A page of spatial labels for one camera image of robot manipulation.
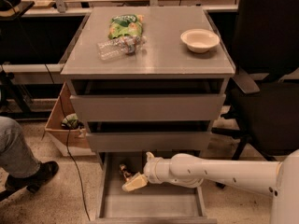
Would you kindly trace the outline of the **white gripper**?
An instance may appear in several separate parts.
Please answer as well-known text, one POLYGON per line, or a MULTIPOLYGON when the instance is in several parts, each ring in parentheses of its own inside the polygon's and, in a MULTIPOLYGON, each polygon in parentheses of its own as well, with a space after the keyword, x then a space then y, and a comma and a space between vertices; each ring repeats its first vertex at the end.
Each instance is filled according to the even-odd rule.
POLYGON ((146 153, 147 162, 143 168, 144 174, 136 173, 133 176, 126 177, 122 185, 124 191, 130 192, 135 189, 141 189, 148 184, 162 184, 172 179, 170 172, 170 160, 161 157, 155 157, 151 152, 146 153))

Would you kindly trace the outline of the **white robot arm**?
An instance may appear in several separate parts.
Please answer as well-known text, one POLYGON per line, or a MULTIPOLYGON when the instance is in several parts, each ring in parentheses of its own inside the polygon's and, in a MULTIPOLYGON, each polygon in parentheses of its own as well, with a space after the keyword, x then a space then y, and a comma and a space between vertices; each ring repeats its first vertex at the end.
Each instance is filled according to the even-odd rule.
POLYGON ((197 188, 204 179, 269 195, 270 224, 299 224, 298 150, 283 161, 208 160, 185 153, 165 159, 149 152, 143 171, 127 179, 122 189, 141 189, 148 183, 197 188))

